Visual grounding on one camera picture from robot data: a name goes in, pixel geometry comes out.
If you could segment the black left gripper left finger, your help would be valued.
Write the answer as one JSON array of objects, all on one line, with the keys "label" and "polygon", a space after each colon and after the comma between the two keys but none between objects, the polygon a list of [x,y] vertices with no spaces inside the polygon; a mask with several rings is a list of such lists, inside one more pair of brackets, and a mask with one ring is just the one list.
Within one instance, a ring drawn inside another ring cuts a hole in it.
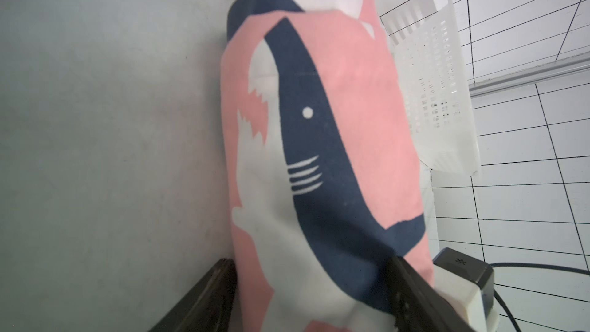
[{"label": "black left gripper left finger", "polygon": [[237,284],[235,262],[222,258],[151,330],[227,332]]}]

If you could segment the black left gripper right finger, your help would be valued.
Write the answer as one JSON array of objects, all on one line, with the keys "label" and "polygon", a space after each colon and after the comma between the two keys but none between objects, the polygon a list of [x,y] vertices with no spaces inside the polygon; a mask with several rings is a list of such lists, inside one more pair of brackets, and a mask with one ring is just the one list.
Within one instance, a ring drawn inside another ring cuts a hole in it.
[{"label": "black left gripper right finger", "polygon": [[472,328],[401,257],[386,267],[390,305],[398,331],[469,332]]}]

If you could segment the pink shark print shorts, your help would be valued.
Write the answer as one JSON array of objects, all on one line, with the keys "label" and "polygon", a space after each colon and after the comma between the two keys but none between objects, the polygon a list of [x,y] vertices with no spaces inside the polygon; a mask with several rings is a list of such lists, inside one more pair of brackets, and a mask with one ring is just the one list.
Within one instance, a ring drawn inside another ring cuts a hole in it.
[{"label": "pink shark print shorts", "polygon": [[393,330],[387,262],[434,267],[376,1],[235,0],[221,114],[243,329]]}]

